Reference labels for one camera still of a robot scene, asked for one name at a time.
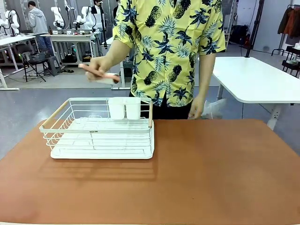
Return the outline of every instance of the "person's right hand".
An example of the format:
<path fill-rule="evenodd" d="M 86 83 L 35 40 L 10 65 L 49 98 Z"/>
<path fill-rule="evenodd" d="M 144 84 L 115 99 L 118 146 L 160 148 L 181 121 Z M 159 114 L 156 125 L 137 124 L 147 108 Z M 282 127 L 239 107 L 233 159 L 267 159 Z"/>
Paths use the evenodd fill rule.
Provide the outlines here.
<path fill-rule="evenodd" d="M 109 78 L 105 74 L 112 67 L 112 61 L 106 57 L 96 57 L 90 60 L 90 65 L 79 64 L 80 68 L 86 70 L 86 76 L 90 81 Z"/>

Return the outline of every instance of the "plastic bag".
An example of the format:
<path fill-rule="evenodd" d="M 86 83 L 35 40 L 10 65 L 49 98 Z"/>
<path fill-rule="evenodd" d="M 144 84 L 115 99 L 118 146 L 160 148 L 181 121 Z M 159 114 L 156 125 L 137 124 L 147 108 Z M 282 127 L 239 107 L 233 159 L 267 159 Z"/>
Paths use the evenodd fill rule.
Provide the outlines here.
<path fill-rule="evenodd" d="M 205 101 L 202 119 L 221 119 L 223 117 L 221 109 L 225 107 L 227 100 L 221 99 L 216 102 Z"/>

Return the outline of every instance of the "dish rack handle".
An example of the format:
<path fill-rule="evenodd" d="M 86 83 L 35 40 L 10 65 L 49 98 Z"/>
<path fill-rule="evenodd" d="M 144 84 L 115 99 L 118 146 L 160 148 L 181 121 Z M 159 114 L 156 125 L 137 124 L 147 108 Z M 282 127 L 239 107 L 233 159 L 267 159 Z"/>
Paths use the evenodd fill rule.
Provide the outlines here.
<path fill-rule="evenodd" d="M 52 115 L 42 124 L 42 127 L 45 128 L 45 126 L 48 125 L 48 123 L 54 119 L 54 117 L 68 104 L 69 100 L 65 101 Z"/>
<path fill-rule="evenodd" d="M 150 108 L 149 108 L 149 128 L 152 128 L 152 113 L 153 113 L 153 102 L 150 101 Z"/>

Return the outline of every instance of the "black pants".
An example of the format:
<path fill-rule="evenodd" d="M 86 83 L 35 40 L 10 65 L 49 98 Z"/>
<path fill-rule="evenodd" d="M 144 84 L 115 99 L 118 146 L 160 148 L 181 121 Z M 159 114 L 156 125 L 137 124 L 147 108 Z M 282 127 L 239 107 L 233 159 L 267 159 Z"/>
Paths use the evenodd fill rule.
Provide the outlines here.
<path fill-rule="evenodd" d="M 152 117 L 154 120 L 187 120 L 188 114 L 191 109 L 192 102 L 182 107 L 168 107 L 166 94 L 164 96 L 161 106 L 153 106 Z M 149 110 L 149 106 L 142 105 L 141 111 Z M 148 118 L 149 112 L 141 112 L 141 117 Z"/>

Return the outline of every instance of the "person in gray hoodie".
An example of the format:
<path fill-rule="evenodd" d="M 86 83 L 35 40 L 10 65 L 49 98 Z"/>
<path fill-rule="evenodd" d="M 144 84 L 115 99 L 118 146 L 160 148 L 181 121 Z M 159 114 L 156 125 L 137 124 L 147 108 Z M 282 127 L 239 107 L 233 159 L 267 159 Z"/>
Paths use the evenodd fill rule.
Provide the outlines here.
<path fill-rule="evenodd" d="M 33 27 L 38 47 L 41 50 L 49 50 L 50 54 L 54 55 L 50 38 L 41 37 L 42 34 L 48 34 L 47 20 L 44 13 L 40 9 L 36 8 L 36 3 L 34 1 L 28 2 L 28 8 L 30 9 L 30 12 L 28 13 L 29 23 L 30 26 Z"/>

